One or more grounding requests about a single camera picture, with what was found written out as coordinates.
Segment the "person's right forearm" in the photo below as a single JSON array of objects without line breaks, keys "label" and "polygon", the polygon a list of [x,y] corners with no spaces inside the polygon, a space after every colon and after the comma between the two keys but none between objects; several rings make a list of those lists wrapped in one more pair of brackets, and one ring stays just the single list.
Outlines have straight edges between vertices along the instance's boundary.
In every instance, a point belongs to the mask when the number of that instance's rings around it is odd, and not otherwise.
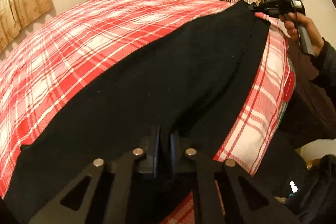
[{"label": "person's right forearm", "polygon": [[311,58],[318,75],[311,80],[313,105],[318,125],[313,129],[313,140],[335,139],[335,49],[326,40],[322,41],[319,53]]}]

